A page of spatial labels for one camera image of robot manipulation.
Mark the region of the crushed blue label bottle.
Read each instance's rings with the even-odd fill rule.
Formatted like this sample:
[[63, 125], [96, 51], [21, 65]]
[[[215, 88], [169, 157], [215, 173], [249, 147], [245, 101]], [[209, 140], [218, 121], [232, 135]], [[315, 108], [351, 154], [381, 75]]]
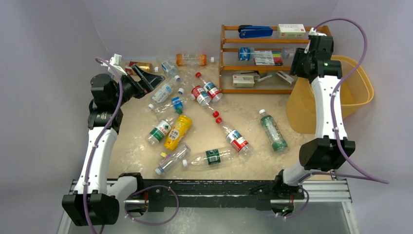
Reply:
[[184, 96], [173, 97], [165, 103], [161, 104], [149, 104], [148, 109], [155, 114], [163, 114], [165, 112], [175, 111], [178, 109], [183, 110], [186, 104], [190, 101], [190, 98]]

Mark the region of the green label bottle green cap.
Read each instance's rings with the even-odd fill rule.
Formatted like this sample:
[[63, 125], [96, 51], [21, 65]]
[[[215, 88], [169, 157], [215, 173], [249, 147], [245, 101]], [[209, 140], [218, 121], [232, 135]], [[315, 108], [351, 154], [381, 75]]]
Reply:
[[158, 124], [148, 133], [145, 140], [151, 145], [160, 143], [171, 131], [173, 124], [182, 113], [182, 109], [177, 109], [171, 113], [163, 115]]

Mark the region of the yellow plastic bin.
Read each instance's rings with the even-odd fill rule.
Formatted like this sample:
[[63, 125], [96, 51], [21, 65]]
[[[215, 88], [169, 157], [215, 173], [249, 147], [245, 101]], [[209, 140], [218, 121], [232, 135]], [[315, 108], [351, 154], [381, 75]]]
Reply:
[[[340, 88], [342, 118], [346, 118], [374, 97], [372, 84], [360, 66]], [[307, 79], [298, 78], [286, 105], [291, 128], [301, 134], [314, 134], [316, 130], [316, 104]]]

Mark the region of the green tea bottle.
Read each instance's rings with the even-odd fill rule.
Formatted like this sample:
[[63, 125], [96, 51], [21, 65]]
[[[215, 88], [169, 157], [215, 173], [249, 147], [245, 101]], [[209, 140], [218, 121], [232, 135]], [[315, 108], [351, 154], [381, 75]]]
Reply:
[[279, 131], [274, 118], [265, 109], [259, 110], [260, 123], [268, 137], [274, 152], [280, 153], [288, 149], [288, 145]]

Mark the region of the red label bottle front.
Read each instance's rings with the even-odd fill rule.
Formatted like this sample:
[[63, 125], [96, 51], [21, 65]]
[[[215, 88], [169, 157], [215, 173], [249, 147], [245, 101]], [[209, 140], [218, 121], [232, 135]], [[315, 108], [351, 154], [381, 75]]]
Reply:
[[224, 121], [221, 117], [216, 118], [215, 122], [220, 126], [228, 143], [240, 154], [249, 156], [253, 152], [253, 147], [245, 137], [231, 124]]

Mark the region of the clear bottle dark green label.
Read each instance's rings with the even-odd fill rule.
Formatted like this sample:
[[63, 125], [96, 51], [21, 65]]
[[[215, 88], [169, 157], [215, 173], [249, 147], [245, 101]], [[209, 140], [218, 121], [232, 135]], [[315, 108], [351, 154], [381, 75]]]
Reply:
[[239, 153], [230, 147], [221, 147], [195, 153], [188, 159], [183, 159], [185, 168], [214, 168], [232, 163]]

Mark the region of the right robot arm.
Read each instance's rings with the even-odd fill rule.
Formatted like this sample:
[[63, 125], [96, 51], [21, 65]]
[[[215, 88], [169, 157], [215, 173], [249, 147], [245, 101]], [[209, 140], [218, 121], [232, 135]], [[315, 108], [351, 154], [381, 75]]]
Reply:
[[338, 169], [344, 162], [342, 155], [350, 156], [356, 148], [348, 140], [342, 123], [339, 97], [342, 66], [332, 60], [334, 41], [332, 36], [310, 35], [306, 48], [296, 49], [290, 74], [305, 78], [314, 93], [316, 106], [315, 138], [302, 145], [299, 160], [292, 167], [281, 170], [275, 178], [274, 194], [286, 198], [299, 190], [304, 178], [312, 173]]

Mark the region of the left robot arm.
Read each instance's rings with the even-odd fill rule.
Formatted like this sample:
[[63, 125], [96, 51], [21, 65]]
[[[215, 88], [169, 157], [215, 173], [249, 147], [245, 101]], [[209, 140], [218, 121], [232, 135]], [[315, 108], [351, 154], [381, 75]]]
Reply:
[[62, 207], [76, 226], [113, 225], [129, 196], [140, 199], [145, 194], [140, 173], [122, 173], [114, 184], [107, 183], [109, 162], [123, 118], [120, 106], [131, 98], [144, 97], [165, 80], [164, 76], [135, 65], [132, 68], [139, 81], [125, 72], [121, 72], [120, 83], [105, 73], [90, 81], [93, 99], [89, 104], [86, 157], [75, 188], [62, 198]]

